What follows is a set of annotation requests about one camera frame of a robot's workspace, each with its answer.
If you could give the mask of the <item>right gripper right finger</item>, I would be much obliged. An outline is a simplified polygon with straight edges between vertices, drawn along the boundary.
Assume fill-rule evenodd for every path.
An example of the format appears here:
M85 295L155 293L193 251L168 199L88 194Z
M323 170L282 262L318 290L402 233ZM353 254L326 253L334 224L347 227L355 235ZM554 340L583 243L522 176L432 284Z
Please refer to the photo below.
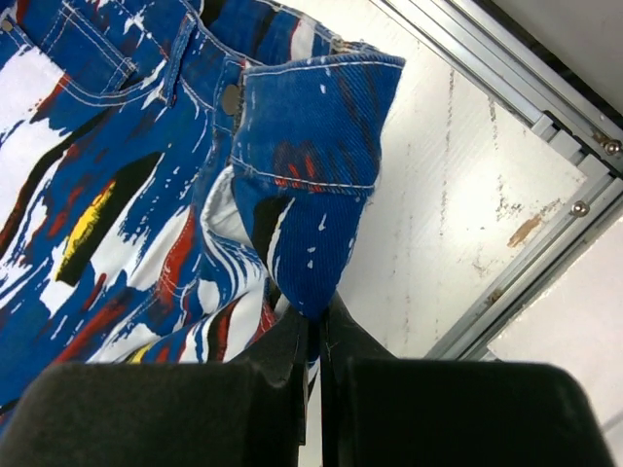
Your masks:
M340 298L320 327L327 466L609 466L579 383L544 364L401 359Z

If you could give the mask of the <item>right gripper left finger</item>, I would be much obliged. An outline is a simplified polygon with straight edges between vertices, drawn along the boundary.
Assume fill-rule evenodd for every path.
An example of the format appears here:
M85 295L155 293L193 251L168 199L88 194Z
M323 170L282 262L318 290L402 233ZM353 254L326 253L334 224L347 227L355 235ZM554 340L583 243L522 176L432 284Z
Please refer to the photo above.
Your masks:
M294 466L318 321L288 308L227 363L49 367L1 437L5 466Z

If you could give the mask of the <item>blue patterned trousers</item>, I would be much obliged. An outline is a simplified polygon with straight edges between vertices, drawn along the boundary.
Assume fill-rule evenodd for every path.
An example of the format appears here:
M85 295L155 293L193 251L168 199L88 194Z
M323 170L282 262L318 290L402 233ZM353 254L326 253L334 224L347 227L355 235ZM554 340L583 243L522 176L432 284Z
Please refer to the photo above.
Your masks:
M3 2L2 420L53 364L318 320L404 65L273 1Z

